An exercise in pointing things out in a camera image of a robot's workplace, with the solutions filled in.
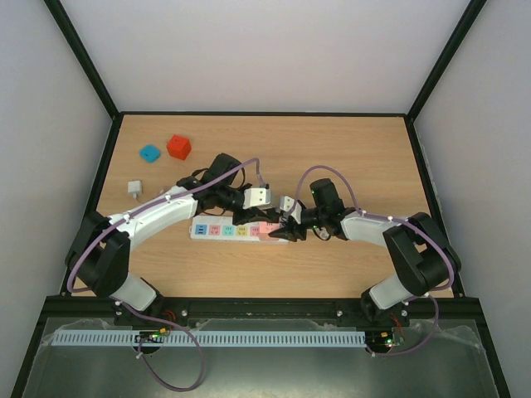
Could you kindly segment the pink cube socket adapter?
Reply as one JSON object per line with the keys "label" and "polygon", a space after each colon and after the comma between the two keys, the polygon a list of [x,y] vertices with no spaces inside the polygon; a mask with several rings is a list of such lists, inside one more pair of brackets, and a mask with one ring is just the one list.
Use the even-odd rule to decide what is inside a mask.
{"label": "pink cube socket adapter", "polygon": [[270,233],[280,228],[279,223],[269,223],[260,221],[258,223],[258,238],[260,242],[265,243],[283,243],[283,240],[271,237]]}

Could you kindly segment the red cube socket adapter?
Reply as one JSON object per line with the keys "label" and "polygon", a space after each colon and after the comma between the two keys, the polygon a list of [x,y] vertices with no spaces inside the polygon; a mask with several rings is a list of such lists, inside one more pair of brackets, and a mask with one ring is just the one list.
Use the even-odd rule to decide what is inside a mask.
{"label": "red cube socket adapter", "polygon": [[192,151],[192,145],[188,138],[174,134],[167,142],[166,149],[170,157],[184,161]]}

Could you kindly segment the blue plug adapter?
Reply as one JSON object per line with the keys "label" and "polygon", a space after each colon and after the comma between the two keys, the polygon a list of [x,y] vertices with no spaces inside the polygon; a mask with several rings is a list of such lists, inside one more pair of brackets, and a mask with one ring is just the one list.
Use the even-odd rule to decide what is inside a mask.
{"label": "blue plug adapter", "polygon": [[156,146],[148,144],[139,150],[139,156],[147,163],[154,163],[160,158],[161,151]]}

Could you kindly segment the white usb charger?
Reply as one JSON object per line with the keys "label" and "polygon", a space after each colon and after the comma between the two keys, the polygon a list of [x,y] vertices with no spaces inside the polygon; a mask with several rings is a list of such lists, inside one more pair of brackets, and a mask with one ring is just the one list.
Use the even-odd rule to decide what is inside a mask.
{"label": "white usb charger", "polygon": [[143,185],[140,180],[133,180],[127,183],[127,193],[133,198],[138,198],[142,195]]}

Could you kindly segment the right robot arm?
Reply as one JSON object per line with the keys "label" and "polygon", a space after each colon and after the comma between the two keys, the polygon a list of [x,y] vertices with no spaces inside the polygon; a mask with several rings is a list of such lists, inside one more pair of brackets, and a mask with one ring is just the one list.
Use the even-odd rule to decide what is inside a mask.
{"label": "right robot arm", "polygon": [[425,212],[401,220],[357,211],[344,205],[328,178],[312,182],[310,190],[314,199],[311,208],[290,197],[280,199],[283,221],[269,237],[296,242],[305,240],[309,230],[324,231],[327,239],[387,248],[395,273],[362,293],[360,308],[368,323],[378,325],[397,304],[453,283],[461,269],[460,258]]}

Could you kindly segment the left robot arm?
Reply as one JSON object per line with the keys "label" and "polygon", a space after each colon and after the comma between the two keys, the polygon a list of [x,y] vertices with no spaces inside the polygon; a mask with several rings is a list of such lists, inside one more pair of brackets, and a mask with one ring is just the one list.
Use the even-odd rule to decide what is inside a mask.
{"label": "left robot arm", "polygon": [[210,167],[184,177],[158,197],[112,216],[97,211],[86,214],[66,256],[70,273],[67,290],[90,291],[99,298],[110,298],[143,312],[159,297],[158,290],[129,270],[131,252],[160,231],[219,207],[232,214],[234,225],[273,222],[280,219],[274,208],[270,187],[232,185],[236,175],[248,164],[258,166],[258,158],[242,163],[220,153]]}

